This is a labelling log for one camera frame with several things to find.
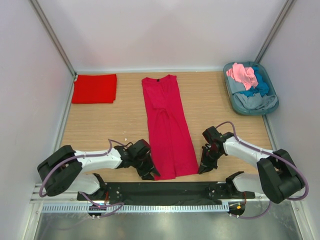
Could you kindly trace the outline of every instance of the laundry basket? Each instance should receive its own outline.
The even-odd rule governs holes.
[[[237,105],[237,103],[235,102],[234,96],[231,94],[231,89],[230,89],[230,85],[229,85],[228,77],[227,77],[227,71],[232,68],[233,64],[234,64],[234,62],[230,62],[227,65],[225,65],[224,68],[223,68],[225,84],[226,84],[226,88],[228,90],[228,94],[229,94],[229,98],[230,98],[233,110],[238,114],[250,115],[250,116],[265,115],[265,114],[270,114],[270,113],[274,112],[279,106],[279,99],[278,99],[278,101],[276,102],[276,104],[272,108],[269,108],[267,110],[262,110],[262,109],[260,109],[260,110],[248,110],[248,109],[243,109],[242,107],[239,107]],[[270,81],[270,78],[269,78],[269,76],[267,74],[267,71],[265,70],[265,68],[263,66],[261,66],[259,63],[255,63],[253,61],[238,62],[238,64],[243,64],[243,66],[245,68],[258,67],[259,68],[258,73],[262,76],[263,81],[269,87],[269,92],[268,92],[267,95],[268,96],[276,95],[276,91],[274,89],[274,86],[272,85],[272,83]]]

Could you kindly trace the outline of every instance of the clothing pile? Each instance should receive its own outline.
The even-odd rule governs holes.
[[[267,110],[278,101],[276,95],[268,95],[269,87],[259,74],[259,68],[244,67],[234,63],[227,72],[230,91],[235,103],[245,110]]]

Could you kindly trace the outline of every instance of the wooden table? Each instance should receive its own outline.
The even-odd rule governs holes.
[[[72,145],[80,151],[108,149],[108,139],[122,143],[139,139],[148,141],[147,115],[141,80],[145,77],[161,78],[169,73],[117,74],[116,100],[113,104],[72,104],[62,145]],[[198,162],[201,147],[206,143],[202,132],[224,121],[232,121],[243,140],[259,147],[271,149],[261,116],[241,116],[231,107],[222,72],[171,72],[177,75],[184,114],[188,123]],[[219,128],[221,133],[232,132],[230,125]],[[218,169],[202,175],[177,177],[171,182],[224,181],[231,174],[256,169],[233,156],[222,156]],[[94,171],[106,182],[142,182],[132,167],[100,169]]]

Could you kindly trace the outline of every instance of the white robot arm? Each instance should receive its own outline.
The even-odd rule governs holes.
[[[199,174],[218,168],[218,159],[222,155],[231,155],[257,168],[259,173],[236,172],[228,177],[239,192],[265,194],[272,202],[279,204],[305,186],[302,176],[294,170],[297,168],[293,160],[283,149],[272,151],[259,148],[231,132],[221,134],[214,126],[202,135],[208,143],[202,147]]]
[[[66,190],[89,196],[99,194],[99,190],[104,192],[105,184],[98,174],[84,174],[98,169],[132,166],[143,180],[154,180],[151,173],[159,173],[152,161],[149,144],[143,139],[130,144],[102,151],[78,151],[70,145],[61,147],[37,167],[46,195],[56,196]]]

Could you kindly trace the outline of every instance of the red folded cloth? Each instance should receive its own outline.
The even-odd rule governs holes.
[[[116,100],[117,75],[79,75],[74,82],[73,104],[112,104]]]

